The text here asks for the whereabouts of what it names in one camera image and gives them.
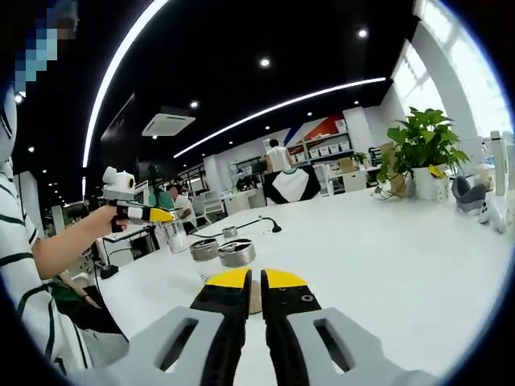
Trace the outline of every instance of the led light strip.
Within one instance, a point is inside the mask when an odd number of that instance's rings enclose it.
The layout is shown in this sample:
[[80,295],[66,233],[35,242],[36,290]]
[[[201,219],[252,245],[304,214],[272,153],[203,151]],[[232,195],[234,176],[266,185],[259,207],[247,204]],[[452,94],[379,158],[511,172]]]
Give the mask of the led light strip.
[[98,89],[97,98],[95,99],[95,104],[93,105],[93,110],[91,112],[91,117],[89,118],[88,123],[88,132],[86,133],[86,143],[84,144],[84,156],[82,158],[82,167],[88,166],[89,160],[89,151],[91,150],[91,140],[93,139],[93,131],[95,131],[95,125],[97,124],[98,114],[100,112],[100,108],[102,103],[104,102],[105,94],[109,86],[111,85],[111,81],[114,78],[114,74],[118,70],[120,63],[128,52],[132,43],[136,40],[139,34],[143,31],[143,28],[149,23],[149,21],[163,8],[170,0],[154,0],[139,16],[136,23],[130,28],[129,32],[127,32],[126,37],[122,40],[120,47],[116,50],[113,58],[111,59],[111,63],[107,67],[107,71],[105,72],[104,79]]
[[264,110],[260,111],[259,113],[255,113],[253,115],[249,115],[248,117],[243,118],[242,120],[240,120],[238,122],[235,122],[235,123],[233,123],[233,124],[231,124],[231,125],[229,125],[227,127],[224,127],[223,129],[220,129],[220,130],[216,131],[215,133],[213,133],[211,135],[208,135],[206,138],[201,139],[198,142],[195,142],[193,145],[187,147],[184,150],[181,150],[179,153],[174,155],[174,158],[180,157],[181,155],[183,155],[184,153],[188,152],[189,150],[197,147],[198,145],[200,145],[200,144],[202,144],[202,143],[204,143],[206,141],[209,141],[210,139],[216,137],[219,134],[222,134],[222,133],[226,132],[227,130],[231,130],[232,128],[234,128],[236,126],[239,126],[242,123],[245,123],[247,121],[250,121],[251,119],[260,117],[261,115],[269,113],[270,111],[274,111],[274,110],[280,109],[282,107],[285,107],[285,106],[288,106],[288,105],[292,105],[294,103],[297,103],[297,102],[300,102],[300,101],[304,101],[304,100],[312,98],[312,97],[317,97],[318,95],[327,94],[328,92],[338,91],[338,90],[342,90],[344,88],[351,88],[351,87],[361,86],[362,84],[384,82],[385,80],[386,80],[386,78],[383,77],[383,78],[374,78],[374,79],[368,79],[368,80],[360,80],[359,82],[352,82],[352,83],[347,83],[347,84],[341,84],[339,86],[335,86],[335,87],[331,87],[331,88],[326,88],[324,90],[320,90],[320,91],[317,91],[317,92],[312,92],[311,94],[306,94],[306,95],[303,95],[303,96],[299,96],[299,97],[297,97],[295,99],[290,99],[289,101],[279,103],[278,105],[269,107],[268,109],[264,109]]

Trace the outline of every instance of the white table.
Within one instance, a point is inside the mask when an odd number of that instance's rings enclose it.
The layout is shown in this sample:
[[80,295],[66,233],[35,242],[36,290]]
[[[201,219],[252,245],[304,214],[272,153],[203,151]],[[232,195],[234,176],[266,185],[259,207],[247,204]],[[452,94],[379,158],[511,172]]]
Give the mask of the white table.
[[[238,212],[203,229],[218,233],[258,215],[244,228],[262,267],[309,282],[320,305],[334,306],[382,341],[387,358],[405,369],[442,376],[478,334],[499,294],[511,243],[458,211],[452,199],[384,202],[356,191],[309,202]],[[101,292],[130,339],[201,289],[189,251],[165,248],[120,268]],[[246,324],[235,385],[274,383],[262,316]]]

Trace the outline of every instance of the glass cup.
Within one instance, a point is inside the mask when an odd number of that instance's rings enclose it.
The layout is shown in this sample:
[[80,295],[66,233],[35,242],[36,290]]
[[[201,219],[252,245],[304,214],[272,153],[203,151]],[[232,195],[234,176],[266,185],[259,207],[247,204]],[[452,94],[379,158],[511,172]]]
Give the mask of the glass cup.
[[181,253],[187,249],[187,234],[181,220],[163,223],[168,247],[172,253]]

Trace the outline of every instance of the striped shirt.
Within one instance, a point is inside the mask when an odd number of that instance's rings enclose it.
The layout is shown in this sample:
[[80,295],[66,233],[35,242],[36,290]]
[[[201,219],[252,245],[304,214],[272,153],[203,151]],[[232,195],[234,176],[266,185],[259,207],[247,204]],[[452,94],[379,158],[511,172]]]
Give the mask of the striped shirt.
[[57,311],[47,284],[39,278],[31,247],[38,231],[14,185],[10,160],[0,163],[0,274],[36,346],[64,374],[90,368],[82,334]]

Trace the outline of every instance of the shelf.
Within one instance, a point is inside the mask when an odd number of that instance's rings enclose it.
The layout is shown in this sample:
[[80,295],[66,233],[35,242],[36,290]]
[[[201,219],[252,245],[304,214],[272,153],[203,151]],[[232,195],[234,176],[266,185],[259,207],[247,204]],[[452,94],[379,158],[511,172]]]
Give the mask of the shelf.
[[345,151],[339,151],[338,153],[333,153],[333,154],[328,154],[328,155],[321,155],[320,157],[317,157],[317,158],[310,158],[310,160],[312,162],[314,162],[314,161],[318,161],[319,159],[330,158],[330,157],[335,156],[335,155],[352,154],[352,153],[354,153],[354,150],[345,150]]
[[318,142],[318,141],[325,141],[326,139],[329,139],[329,138],[341,137],[342,135],[347,135],[347,134],[348,134],[348,132],[346,132],[346,133],[338,133],[338,134],[331,134],[331,135],[326,135],[325,137],[316,138],[316,139],[310,139],[309,141],[304,141],[304,142],[307,145],[308,143]]
[[288,146],[287,149],[294,149],[295,147],[302,147],[303,143],[300,142],[298,145]]
[[296,163],[294,163],[292,166],[296,166],[296,165],[303,165],[304,163],[309,164],[309,161],[296,162]]

